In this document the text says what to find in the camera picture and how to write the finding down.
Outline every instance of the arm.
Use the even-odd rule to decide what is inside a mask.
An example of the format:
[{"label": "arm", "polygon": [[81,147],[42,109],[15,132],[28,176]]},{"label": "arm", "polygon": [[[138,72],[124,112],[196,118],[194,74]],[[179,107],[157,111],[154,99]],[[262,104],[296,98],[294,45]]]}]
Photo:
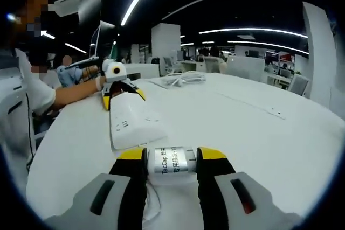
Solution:
[{"label": "arm", "polygon": [[[104,76],[100,77],[100,86],[103,87],[106,79]],[[96,86],[96,80],[90,80],[88,82],[81,83],[72,87],[58,88],[56,89],[56,98],[52,108],[59,110],[64,108],[66,105],[77,102],[88,96],[98,92]]]},{"label": "arm", "polygon": [[90,74],[95,74],[98,72],[98,67],[97,66],[92,66],[92,67],[89,67],[89,68],[84,68],[82,70],[82,75],[81,77],[82,78],[87,78],[90,76]]}]

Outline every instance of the label on cylinder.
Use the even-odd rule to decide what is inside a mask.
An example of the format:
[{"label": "label on cylinder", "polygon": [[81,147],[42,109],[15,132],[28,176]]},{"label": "label on cylinder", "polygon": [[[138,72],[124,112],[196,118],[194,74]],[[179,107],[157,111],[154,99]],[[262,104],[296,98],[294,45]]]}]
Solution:
[{"label": "label on cylinder", "polygon": [[155,173],[188,172],[187,159],[183,147],[155,148]]}]

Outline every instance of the white cable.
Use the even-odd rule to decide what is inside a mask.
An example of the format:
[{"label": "white cable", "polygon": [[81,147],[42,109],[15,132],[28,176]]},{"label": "white cable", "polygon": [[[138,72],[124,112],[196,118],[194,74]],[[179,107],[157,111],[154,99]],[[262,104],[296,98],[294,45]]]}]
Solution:
[{"label": "white cable", "polygon": [[185,73],[168,74],[162,78],[162,81],[168,86],[182,86],[183,84],[203,83],[206,81],[206,77],[205,73],[187,71]]}]

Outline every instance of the white pillar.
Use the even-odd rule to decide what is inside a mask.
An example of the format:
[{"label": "white pillar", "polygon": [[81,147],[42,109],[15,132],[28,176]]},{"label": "white pillar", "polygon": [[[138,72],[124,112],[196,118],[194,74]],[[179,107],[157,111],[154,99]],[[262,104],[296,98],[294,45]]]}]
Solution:
[{"label": "white pillar", "polygon": [[161,74],[165,75],[163,58],[177,60],[177,51],[181,50],[180,26],[158,24],[151,30],[152,58],[160,58]]},{"label": "white pillar", "polygon": [[132,44],[130,47],[130,59],[132,63],[140,63],[139,44]]},{"label": "white pillar", "polygon": [[308,34],[309,65],[306,77],[312,80],[310,99],[329,108],[330,90],[335,83],[336,50],[324,9],[303,2]]}]

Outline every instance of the cable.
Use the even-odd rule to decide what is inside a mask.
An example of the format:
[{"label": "cable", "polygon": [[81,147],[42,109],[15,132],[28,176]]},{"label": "cable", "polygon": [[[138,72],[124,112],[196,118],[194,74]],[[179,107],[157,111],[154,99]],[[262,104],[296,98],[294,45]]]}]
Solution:
[{"label": "cable", "polygon": [[162,78],[168,86],[182,86],[183,84],[203,83],[206,81],[205,73],[187,71],[185,73],[172,73]]},{"label": "cable", "polygon": [[31,151],[31,160],[28,161],[28,163],[27,163],[27,165],[26,165],[26,168],[27,168],[27,170],[29,171],[30,166],[31,166],[31,163],[32,163],[32,161],[33,161],[34,154],[33,154],[32,143],[31,143],[31,122],[30,122],[30,104],[29,104],[29,96],[27,95],[27,93],[25,93],[25,95],[26,95],[26,100],[27,100],[27,120],[28,120],[28,123],[29,123],[29,143],[30,143],[30,151]]}]

